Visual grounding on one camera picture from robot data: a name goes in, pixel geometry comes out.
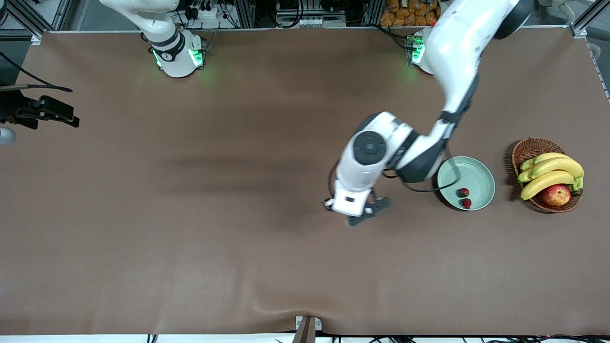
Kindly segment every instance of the wicker basket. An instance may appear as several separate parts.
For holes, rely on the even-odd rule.
[[[532,159],[545,153],[565,154],[565,151],[560,148],[559,145],[544,138],[530,137],[519,142],[512,150],[512,167],[515,170],[515,174],[519,175],[519,167],[522,163],[524,163],[528,159]],[[532,204],[536,205],[539,209],[545,212],[562,213],[571,211],[572,209],[577,207],[582,197],[582,195],[572,196],[572,199],[570,199],[570,201],[568,201],[568,203],[563,206],[549,206],[545,204],[542,201],[540,194],[536,194],[532,199],[530,199],[530,201],[532,202]]]

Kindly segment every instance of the red apple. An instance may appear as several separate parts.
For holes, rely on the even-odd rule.
[[[568,187],[562,184],[547,187],[540,193],[540,195],[542,196],[542,201],[550,206],[565,205],[572,198],[572,193]]]

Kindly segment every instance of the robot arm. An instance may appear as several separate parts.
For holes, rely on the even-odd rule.
[[[433,74],[445,94],[445,106],[428,135],[388,112],[367,117],[356,129],[337,165],[329,210],[349,216],[348,224],[374,217],[381,209],[369,202],[377,179],[387,167],[403,182],[432,177],[443,159],[447,141],[470,107],[478,85],[478,65],[492,37],[507,37],[527,19],[531,0],[457,0],[434,28],[423,31],[425,50],[418,66]]]
[[[183,78],[203,67],[205,46],[201,37],[179,30],[168,11],[178,0],[99,0],[136,25],[153,47],[157,64],[167,75]]]

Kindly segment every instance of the light green plate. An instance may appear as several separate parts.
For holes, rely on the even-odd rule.
[[[440,190],[443,197],[453,206],[465,211],[476,211],[487,206],[495,194],[493,175],[480,161],[468,156],[456,156],[448,159],[440,166],[437,175],[438,185],[442,187],[456,180],[455,168],[458,169],[461,179],[453,186]],[[458,196],[458,190],[468,188],[472,200],[470,209],[465,209]]]

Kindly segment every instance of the bread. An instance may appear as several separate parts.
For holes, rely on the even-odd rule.
[[[388,11],[396,13],[396,11],[400,9],[400,2],[399,0],[387,0],[386,6]]]
[[[398,11],[396,11],[396,18],[397,19],[406,19],[409,17],[411,13],[409,13],[409,9],[405,9],[405,8],[401,8]]]
[[[422,4],[419,0],[409,0],[409,12],[424,15],[426,14],[426,4]]]
[[[379,19],[379,25],[381,26],[390,26],[394,21],[394,14],[390,12],[384,12]]]
[[[434,12],[428,12],[425,18],[426,25],[434,25],[434,23],[436,23],[436,16],[434,16]]]
[[[415,16],[415,25],[416,26],[426,26],[426,18],[421,15]]]
[[[404,20],[405,26],[413,26],[415,25],[415,15],[412,13]]]

